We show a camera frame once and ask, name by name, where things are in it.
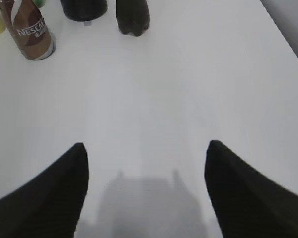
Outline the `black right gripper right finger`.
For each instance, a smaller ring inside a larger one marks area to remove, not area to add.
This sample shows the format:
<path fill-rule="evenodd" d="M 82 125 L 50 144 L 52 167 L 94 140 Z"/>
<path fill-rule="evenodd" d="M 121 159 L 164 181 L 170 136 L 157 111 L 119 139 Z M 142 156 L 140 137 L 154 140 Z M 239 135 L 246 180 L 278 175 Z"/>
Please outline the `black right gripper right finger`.
<path fill-rule="evenodd" d="M 298 195 L 219 140 L 206 151 L 205 183 L 225 238 L 298 238 Z"/>

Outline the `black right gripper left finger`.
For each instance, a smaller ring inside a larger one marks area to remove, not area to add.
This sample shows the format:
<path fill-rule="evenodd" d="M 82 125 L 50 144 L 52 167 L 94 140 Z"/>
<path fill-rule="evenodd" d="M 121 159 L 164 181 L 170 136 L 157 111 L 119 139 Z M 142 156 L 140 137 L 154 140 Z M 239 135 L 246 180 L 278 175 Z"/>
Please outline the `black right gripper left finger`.
<path fill-rule="evenodd" d="M 0 199 L 0 238 L 72 238 L 89 185 L 83 143 Z"/>

